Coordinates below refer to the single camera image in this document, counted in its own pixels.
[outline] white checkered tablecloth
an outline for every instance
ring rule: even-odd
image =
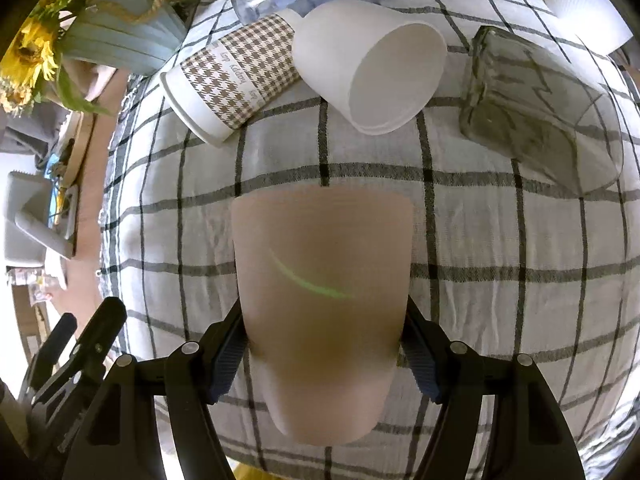
[[[402,193],[415,205],[410,293],[452,339],[485,355],[533,355],[558,398],[591,479],[602,478],[640,408],[640,116],[618,68],[589,52],[543,0],[393,0],[437,27],[449,55],[436,95],[384,136],[358,133],[303,82],[267,105],[222,148],[172,112],[158,78],[139,80],[109,151],[102,293],[129,320],[118,348],[165,356],[197,339],[238,296],[230,230],[235,196],[267,186],[348,183]],[[612,92],[625,164],[584,199],[460,133],[462,79],[478,27],[496,25],[569,60]],[[177,59],[239,27],[228,0],[197,9]],[[274,427],[242,363],[212,408],[226,453],[305,480],[408,479],[438,407],[398,367],[380,423],[348,446],[295,444]],[[166,406],[158,401],[161,420]],[[482,412],[469,478],[480,478],[490,429]]]

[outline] houndstooth pattern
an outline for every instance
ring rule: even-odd
[[[187,59],[182,71],[207,106],[232,130],[237,130],[254,114],[238,85],[208,48]]]
[[[293,29],[277,14],[239,28],[220,40],[265,101],[279,95],[299,77],[291,57],[292,42]]]

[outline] white paper cup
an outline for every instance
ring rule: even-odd
[[[202,140],[220,146],[298,79],[291,43],[301,20],[293,10],[280,10],[161,73],[160,86],[176,115]]]
[[[545,2],[588,48],[603,56],[607,56],[633,37],[625,20],[609,0]]]
[[[389,133],[433,96],[447,57],[442,35],[410,15],[335,0],[296,29],[293,63],[302,79],[360,132]]]

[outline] yellow flower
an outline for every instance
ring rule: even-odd
[[[0,76],[16,89],[33,88],[40,74],[52,81],[58,68],[53,54],[55,39],[55,32],[27,18],[0,61]]]
[[[31,100],[31,88],[0,88],[0,104],[8,114],[19,114],[20,109]]]

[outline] paper cup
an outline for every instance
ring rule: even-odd
[[[409,292],[413,205],[351,187],[275,187],[231,223],[252,376],[276,427],[337,446],[375,427]]]
[[[633,37],[609,0],[545,0],[545,3],[588,48],[603,56]]]
[[[360,132],[389,133],[433,96],[447,57],[442,35],[410,15],[369,2],[335,0],[296,30],[302,79]]]
[[[281,10],[161,73],[171,108],[202,140],[220,146],[299,77],[291,43],[300,20],[295,11]]]

